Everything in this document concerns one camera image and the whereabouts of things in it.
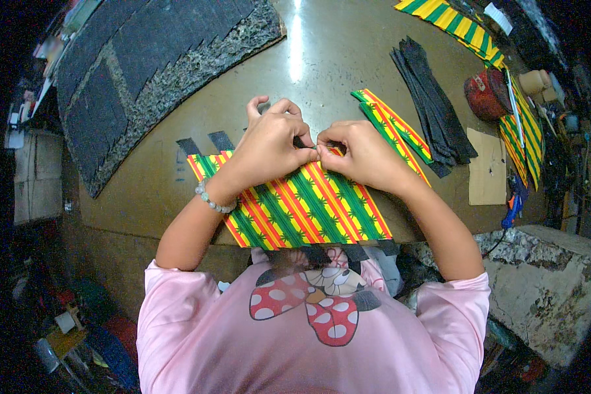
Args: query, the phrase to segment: cardboard piece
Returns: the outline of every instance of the cardboard piece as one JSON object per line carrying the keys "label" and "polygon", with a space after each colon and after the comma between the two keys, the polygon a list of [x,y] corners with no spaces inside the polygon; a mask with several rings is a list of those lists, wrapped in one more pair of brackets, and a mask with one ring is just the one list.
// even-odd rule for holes
{"label": "cardboard piece", "polygon": [[500,205],[506,201],[506,165],[504,141],[467,128],[479,156],[468,165],[468,204],[472,206]]}
{"label": "cardboard piece", "polygon": [[60,216],[63,140],[53,134],[25,134],[15,151],[14,224]]}

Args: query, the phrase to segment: white paper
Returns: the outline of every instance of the white paper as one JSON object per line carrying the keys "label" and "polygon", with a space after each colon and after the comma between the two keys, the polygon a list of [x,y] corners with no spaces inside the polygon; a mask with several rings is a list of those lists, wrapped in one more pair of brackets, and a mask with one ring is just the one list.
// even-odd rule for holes
{"label": "white paper", "polygon": [[512,31],[512,25],[510,22],[508,22],[508,19],[505,17],[504,13],[495,7],[495,4],[490,3],[484,9],[484,13],[492,18],[496,24],[501,27],[501,30],[504,30],[506,36],[510,35],[510,32]]}
{"label": "white paper", "polygon": [[37,107],[39,106],[39,103],[41,103],[41,100],[44,99],[44,96],[46,95],[46,92],[48,91],[50,85],[50,78],[46,78],[46,81],[44,81],[44,86],[41,88],[41,94],[39,95],[39,99],[35,103],[35,108],[33,109],[33,114],[31,115],[31,118],[35,116],[35,112],[37,112]]}
{"label": "white paper", "polygon": [[61,332],[64,334],[68,334],[68,331],[76,326],[72,316],[70,315],[70,312],[63,312],[61,315],[55,318],[55,321],[57,322],[59,328],[61,328]]}
{"label": "white paper", "polygon": [[6,147],[8,149],[20,149],[24,147],[24,131],[11,130],[9,132],[9,143]]}

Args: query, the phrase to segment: electrical cord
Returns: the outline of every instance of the electrical cord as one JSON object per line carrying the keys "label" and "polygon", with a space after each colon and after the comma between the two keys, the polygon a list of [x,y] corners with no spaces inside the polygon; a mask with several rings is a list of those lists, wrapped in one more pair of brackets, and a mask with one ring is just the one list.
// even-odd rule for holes
{"label": "electrical cord", "polygon": [[499,246],[499,244],[501,243],[501,241],[503,241],[503,240],[504,240],[504,237],[505,237],[505,232],[506,232],[506,229],[504,229],[504,231],[502,231],[502,233],[501,233],[501,238],[499,238],[499,240],[496,242],[496,244],[495,244],[495,246],[494,246],[494,247],[492,247],[492,248],[491,248],[489,251],[487,251],[486,253],[484,253],[483,255],[481,255],[481,258],[482,258],[482,260],[483,260],[484,258],[486,258],[486,257],[487,257],[489,254],[491,254],[491,253],[492,253],[492,251],[493,251],[493,250],[495,250],[495,248],[497,248],[497,246]]}

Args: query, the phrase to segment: wrist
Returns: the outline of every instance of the wrist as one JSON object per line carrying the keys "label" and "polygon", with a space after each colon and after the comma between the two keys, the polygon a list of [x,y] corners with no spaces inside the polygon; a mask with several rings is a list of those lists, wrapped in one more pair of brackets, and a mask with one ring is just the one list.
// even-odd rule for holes
{"label": "wrist", "polygon": [[244,190],[237,185],[236,178],[230,176],[225,166],[207,180],[205,189],[211,201],[224,207],[231,205]]}
{"label": "wrist", "polygon": [[427,185],[423,179],[407,166],[406,168],[400,168],[395,171],[392,179],[392,182],[389,183],[390,190],[387,191],[401,199],[405,199],[412,192],[420,190],[421,187]]}

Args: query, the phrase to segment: forearm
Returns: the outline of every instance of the forearm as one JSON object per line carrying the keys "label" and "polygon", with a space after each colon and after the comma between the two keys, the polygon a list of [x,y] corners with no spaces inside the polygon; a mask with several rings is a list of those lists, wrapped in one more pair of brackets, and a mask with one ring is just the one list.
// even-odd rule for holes
{"label": "forearm", "polygon": [[[239,191],[225,172],[218,171],[206,185],[210,200],[228,206]],[[210,239],[223,219],[223,214],[210,209],[208,203],[196,195],[162,235],[156,253],[158,266],[192,271],[201,263]]]}
{"label": "forearm", "polygon": [[472,279],[484,272],[481,253],[471,232],[425,182],[399,172],[393,193],[416,219],[446,280]]}

